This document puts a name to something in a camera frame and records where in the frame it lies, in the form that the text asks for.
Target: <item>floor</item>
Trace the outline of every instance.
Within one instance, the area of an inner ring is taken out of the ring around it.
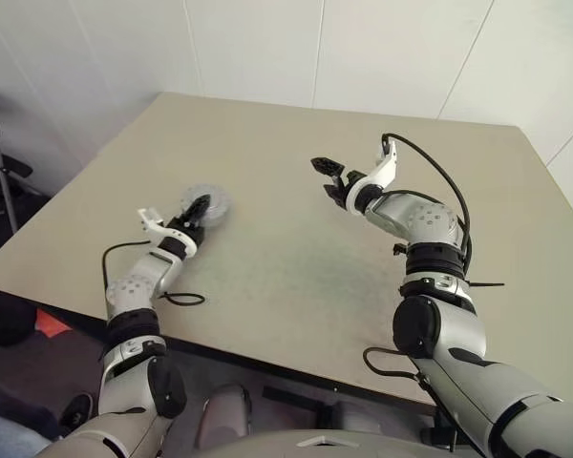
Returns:
[[[20,398],[45,406],[59,415],[77,392],[97,392],[101,373],[100,351],[98,342],[76,331],[65,332],[52,339],[37,332],[16,346],[0,347],[0,383]],[[352,398],[233,364],[179,352],[171,354],[184,377],[188,402],[166,439],[163,456],[168,458],[191,455],[204,401],[215,388],[231,383],[243,385],[250,392],[253,432],[310,428],[314,425],[311,412],[263,398],[264,386],[330,405],[337,401],[355,403],[377,418],[384,434],[408,441],[418,441],[418,431],[431,423],[429,417],[396,407]]]

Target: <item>white wall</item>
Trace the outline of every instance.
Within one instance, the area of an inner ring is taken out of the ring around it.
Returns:
[[[0,0],[4,149],[45,190],[160,91],[518,125],[573,205],[573,0]]]

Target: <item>red object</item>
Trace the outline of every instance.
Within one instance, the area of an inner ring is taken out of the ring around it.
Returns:
[[[38,309],[36,313],[36,329],[41,331],[48,338],[55,337],[57,334],[71,330],[71,328],[66,324],[40,309]]]

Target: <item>jeans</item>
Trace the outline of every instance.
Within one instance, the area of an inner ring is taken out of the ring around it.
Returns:
[[[62,435],[62,427],[45,407],[20,400],[0,385],[0,417],[36,431],[47,439]]]
[[[50,443],[37,432],[0,417],[0,458],[31,458]]]

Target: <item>shoe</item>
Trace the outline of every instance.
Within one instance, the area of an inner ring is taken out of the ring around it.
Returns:
[[[80,393],[73,397],[59,419],[62,436],[67,436],[90,418],[94,411],[94,397],[89,393]]]

